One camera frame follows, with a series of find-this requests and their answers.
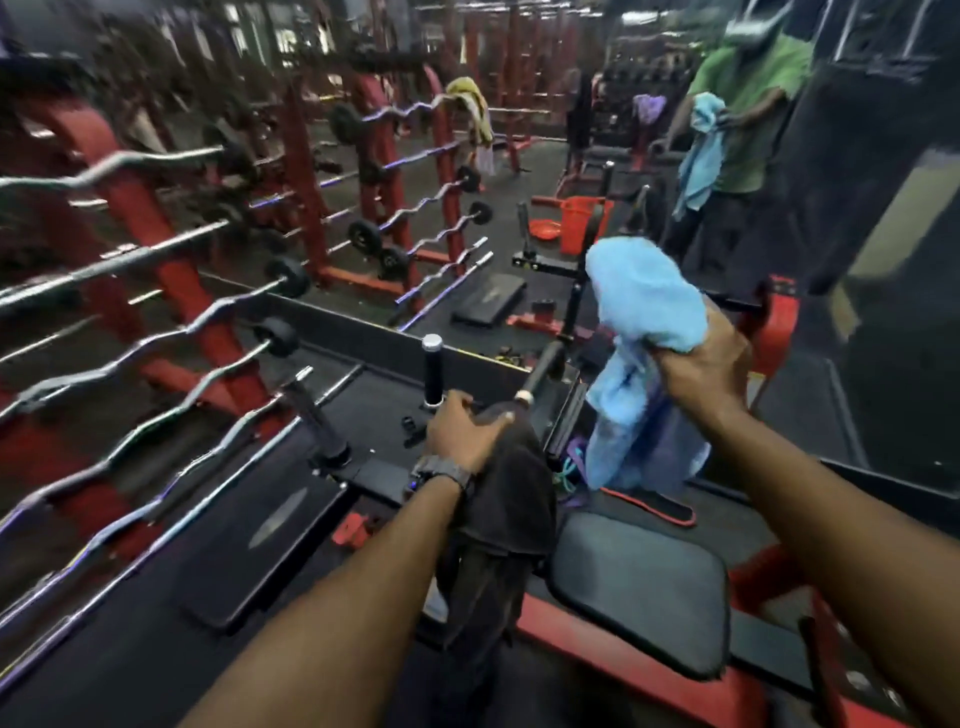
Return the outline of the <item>person's right hand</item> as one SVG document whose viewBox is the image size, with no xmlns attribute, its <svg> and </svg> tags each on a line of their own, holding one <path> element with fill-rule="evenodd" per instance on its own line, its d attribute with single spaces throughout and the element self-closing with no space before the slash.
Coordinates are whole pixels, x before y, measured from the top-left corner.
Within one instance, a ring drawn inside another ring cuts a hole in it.
<svg viewBox="0 0 960 728">
<path fill-rule="evenodd" d="M 707 344 L 709 347 L 709 403 L 676 405 L 698 428 L 710 431 L 717 424 L 722 424 L 728 415 L 747 412 L 746 389 L 752 349 L 744 335 L 715 303 L 706 298 L 704 306 L 706 330 L 699 345 Z M 652 347 L 657 346 L 646 346 L 651 356 Z"/>
</svg>

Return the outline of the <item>person's left hand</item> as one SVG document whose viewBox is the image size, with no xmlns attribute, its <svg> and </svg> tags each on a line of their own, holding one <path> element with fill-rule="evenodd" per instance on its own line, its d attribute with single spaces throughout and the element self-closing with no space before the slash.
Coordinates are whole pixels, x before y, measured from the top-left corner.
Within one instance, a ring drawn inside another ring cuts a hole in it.
<svg viewBox="0 0 960 728">
<path fill-rule="evenodd" d="M 466 392 L 449 390 L 446 393 L 443 404 L 426 427 L 423 456 L 449 458 L 477 476 L 484 470 L 494 448 L 475 450 L 466 442 L 471 426 L 466 408 L 473 402 L 473 397 Z"/>
</svg>

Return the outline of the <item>dark grey cloth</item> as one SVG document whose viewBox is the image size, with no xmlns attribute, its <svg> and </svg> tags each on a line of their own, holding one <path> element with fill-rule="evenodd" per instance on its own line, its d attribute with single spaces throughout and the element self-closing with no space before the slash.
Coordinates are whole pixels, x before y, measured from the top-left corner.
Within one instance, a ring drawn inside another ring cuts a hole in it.
<svg viewBox="0 0 960 728">
<path fill-rule="evenodd" d="M 515 628 L 527 582 L 557 540 L 553 473 L 525 409 L 501 402 L 474 420 L 491 424 L 507 412 L 513 422 L 460 505 L 437 564 L 448 607 L 441 646 L 464 663 L 486 660 Z"/>
</svg>

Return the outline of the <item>light blue towel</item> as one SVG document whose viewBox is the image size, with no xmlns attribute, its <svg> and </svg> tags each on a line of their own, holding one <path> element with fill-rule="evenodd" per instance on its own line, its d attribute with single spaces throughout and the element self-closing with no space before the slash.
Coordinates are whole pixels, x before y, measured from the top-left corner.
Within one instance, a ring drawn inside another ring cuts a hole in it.
<svg viewBox="0 0 960 728">
<path fill-rule="evenodd" d="M 606 237 L 585 257 L 598 322 L 613 352 L 586 393 L 595 424 L 583 455 L 592 491 L 675 498 L 711 446 L 666 390 L 650 347 L 688 354 L 708 331 L 704 297 L 677 264 L 641 236 Z"/>
</svg>

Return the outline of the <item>person's right forearm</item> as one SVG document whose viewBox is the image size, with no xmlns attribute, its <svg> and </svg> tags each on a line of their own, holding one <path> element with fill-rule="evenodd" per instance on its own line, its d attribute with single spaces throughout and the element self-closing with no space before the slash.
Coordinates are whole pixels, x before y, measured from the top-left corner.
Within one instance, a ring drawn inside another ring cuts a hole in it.
<svg viewBox="0 0 960 728">
<path fill-rule="evenodd" d="M 738 407 L 703 432 L 926 728 L 960 728 L 960 541 L 840 478 Z"/>
</svg>

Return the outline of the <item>black wristwatch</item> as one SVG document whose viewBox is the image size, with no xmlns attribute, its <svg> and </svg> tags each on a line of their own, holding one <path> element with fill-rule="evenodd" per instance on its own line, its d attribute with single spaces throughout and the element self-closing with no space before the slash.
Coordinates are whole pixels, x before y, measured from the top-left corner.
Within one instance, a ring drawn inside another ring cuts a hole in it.
<svg viewBox="0 0 960 728">
<path fill-rule="evenodd" d="M 406 499 L 412 498 L 430 480 L 438 478 L 446 478 L 456 483 L 462 500 L 469 500 L 474 495 L 474 473 L 470 469 L 450 458 L 426 455 L 421 457 L 410 471 Z"/>
</svg>

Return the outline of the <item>purple and green resistance bands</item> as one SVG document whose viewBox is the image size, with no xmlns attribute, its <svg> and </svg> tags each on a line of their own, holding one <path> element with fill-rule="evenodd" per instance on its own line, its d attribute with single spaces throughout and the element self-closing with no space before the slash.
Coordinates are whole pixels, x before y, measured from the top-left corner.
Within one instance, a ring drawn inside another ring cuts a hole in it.
<svg viewBox="0 0 960 728">
<path fill-rule="evenodd" d="M 583 508 L 588 505 L 590 487 L 585 479 L 585 451 L 587 440 L 572 437 L 563 452 L 558 469 L 554 471 L 554 486 L 558 503 L 565 508 Z"/>
</svg>

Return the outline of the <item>black mat with red edge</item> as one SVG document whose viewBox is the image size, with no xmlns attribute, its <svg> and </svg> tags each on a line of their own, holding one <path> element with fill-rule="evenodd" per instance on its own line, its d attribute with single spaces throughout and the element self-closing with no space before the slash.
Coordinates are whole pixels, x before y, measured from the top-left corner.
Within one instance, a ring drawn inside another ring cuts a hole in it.
<svg viewBox="0 0 960 728">
<path fill-rule="evenodd" d="M 677 528 L 695 528 L 697 525 L 697 516 L 692 507 L 655 491 L 638 489 L 624 492 L 601 488 L 599 493 L 637 507 Z"/>
</svg>

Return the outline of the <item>red plastic bucket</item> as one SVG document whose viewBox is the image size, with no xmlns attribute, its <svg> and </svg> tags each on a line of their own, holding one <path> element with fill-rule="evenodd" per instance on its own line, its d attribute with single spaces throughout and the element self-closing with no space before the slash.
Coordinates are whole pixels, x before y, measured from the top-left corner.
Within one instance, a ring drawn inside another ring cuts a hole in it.
<svg viewBox="0 0 960 728">
<path fill-rule="evenodd" d="M 534 196 L 530 200 L 530 207 L 558 211 L 559 218 L 534 218 L 527 212 L 524 215 L 518 214 L 518 222 L 520 229 L 528 237 L 555 244 L 562 256 L 573 258 L 582 251 L 588 223 L 598 204 L 599 199 L 593 196 Z"/>
</svg>

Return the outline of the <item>black foot plate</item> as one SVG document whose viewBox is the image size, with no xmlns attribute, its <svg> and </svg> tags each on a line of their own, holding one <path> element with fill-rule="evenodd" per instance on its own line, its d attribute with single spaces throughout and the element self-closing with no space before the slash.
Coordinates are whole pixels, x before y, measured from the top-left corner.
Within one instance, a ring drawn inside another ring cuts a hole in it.
<svg viewBox="0 0 960 728">
<path fill-rule="evenodd" d="M 351 487 L 311 474 L 262 496 L 183 566 L 176 606 L 195 625 L 234 634 L 280 595 L 357 501 Z"/>
</svg>

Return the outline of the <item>yellow towel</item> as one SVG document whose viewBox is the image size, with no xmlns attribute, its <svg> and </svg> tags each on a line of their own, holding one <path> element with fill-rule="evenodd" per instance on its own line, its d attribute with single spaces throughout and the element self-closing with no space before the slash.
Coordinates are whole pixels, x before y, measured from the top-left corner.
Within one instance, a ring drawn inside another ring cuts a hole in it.
<svg viewBox="0 0 960 728">
<path fill-rule="evenodd" d="M 496 137 L 489 106 L 479 86 L 473 78 L 460 76 L 446 84 L 445 92 L 454 97 L 469 117 L 469 138 L 472 146 L 469 164 L 482 177 L 495 176 L 497 174 L 494 150 Z"/>
</svg>

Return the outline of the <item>red barbell rack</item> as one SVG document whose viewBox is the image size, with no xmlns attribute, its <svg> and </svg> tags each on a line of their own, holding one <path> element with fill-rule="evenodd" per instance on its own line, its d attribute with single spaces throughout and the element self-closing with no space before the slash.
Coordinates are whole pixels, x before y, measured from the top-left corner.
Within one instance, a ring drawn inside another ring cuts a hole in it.
<svg viewBox="0 0 960 728">
<path fill-rule="evenodd" d="M 47 242 L 66 262 L 80 262 L 58 279 L 49 279 L 0 296 L 0 344 L 21 329 L 18 318 L 33 301 L 55 298 L 63 289 L 80 287 L 100 321 L 125 342 L 131 359 L 150 349 L 141 321 L 125 291 L 114 279 L 117 271 L 147 265 L 155 269 L 161 292 L 188 324 L 186 336 L 198 334 L 199 346 L 215 365 L 206 379 L 172 363 L 150 361 L 152 374 L 166 374 L 168 384 L 192 383 L 203 398 L 210 387 L 221 395 L 218 404 L 229 414 L 245 415 L 268 404 L 257 367 L 242 361 L 241 347 L 231 327 L 216 321 L 213 299 L 199 273 L 184 255 L 186 248 L 208 231 L 174 237 L 154 193 L 129 170 L 134 158 L 120 150 L 112 127 L 77 95 L 67 92 L 0 91 L 0 202 L 24 198 L 39 217 Z M 98 188 L 111 214 L 133 236 L 137 246 L 111 258 L 100 257 L 100 246 L 86 219 L 66 199 L 64 190 Z M 36 421 L 33 411 L 48 391 L 64 383 L 44 385 L 39 394 L 14 394 L 0 386 L 0 484 L 18 478 L 29 487 L 17 504 L 0 516 L 0 544 L 23 516 L 45 509 L 50 500 L 66 512 L 81 534 L 91 536 L 133 511 L 107 480 L 108 466 L 75 484 L 44 492 L 41 476 L 65 480 L 70 466 L 83 464 L 64 448 L 58 436 Z"/>
</svg>

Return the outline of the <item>black machine post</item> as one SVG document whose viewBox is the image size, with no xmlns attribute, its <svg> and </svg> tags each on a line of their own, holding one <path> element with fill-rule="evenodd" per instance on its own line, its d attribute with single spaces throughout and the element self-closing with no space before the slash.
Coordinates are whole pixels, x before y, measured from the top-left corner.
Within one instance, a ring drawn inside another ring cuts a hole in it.
<svg viewBox="0 0 960 728">
<path fill-rule="evenodd" d="M 311 467 L 323 471 L 345 467 L 352 459 L 352 448 L 321 407 L 315 403 L 313 394 L 306 384 L 297 378 L 292 378 L 282 383 L 279 389 L 284 400 L 294 408 L 311 437 L 313 448 L 308 455 Z"/>
</svg>

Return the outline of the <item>red machine frame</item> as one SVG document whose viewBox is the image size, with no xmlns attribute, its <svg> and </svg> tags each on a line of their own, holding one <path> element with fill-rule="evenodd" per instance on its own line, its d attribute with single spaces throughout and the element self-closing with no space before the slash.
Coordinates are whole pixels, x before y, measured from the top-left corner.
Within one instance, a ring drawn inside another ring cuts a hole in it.
<svg viewBox="0 0 960 728">
<path fill-rule="evenodd" d="M 807 586 L 779 544 L 725 571 L 694 543 L 578 513 L 560 530 L 546 583 L 560 606 L 525 597 L 525 637 L 709 728 L 784 728 L 780 693 L 805 701 L 817 728 L 916 728 L 817 591 L 796 632 L 761 619 L 763 605 Z M 661 599 L 706 588 L 687 615 L 654 607 L 665 637 L 705 627 L 691 653 L 657 647 L 623 620 L 636 588 L 654 586 Z"/>
</svg>

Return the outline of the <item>large wall mirror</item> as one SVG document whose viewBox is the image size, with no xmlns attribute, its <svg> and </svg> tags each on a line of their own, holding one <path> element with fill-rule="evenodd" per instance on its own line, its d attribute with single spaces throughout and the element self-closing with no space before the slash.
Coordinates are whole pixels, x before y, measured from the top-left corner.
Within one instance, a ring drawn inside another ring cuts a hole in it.
<svg viewBox="0 0 960 728">
<path fill-rule="evenodd" d="M 316 56 L 438 52 L 485 96 L 511 163 L 560 131 L 594 71 L 592 110 L 567 132 L 560 191 L 610 151 L 679 185 L 665 135 L 723 23 L 754 0 L 212 0 L 235 54 L 334 67 Z M 746 293 L 795 278 L 809 338 L 834 358 L 846 415 L 827 418 L 854 464 L 945 487 L 960 481 L 960 0 L 793 0 L 782 39 L 811 59 L 797 96 L 739 140 L 758 145 L 749 212 L 693 227 L 683 269 Z"/>
</svg>

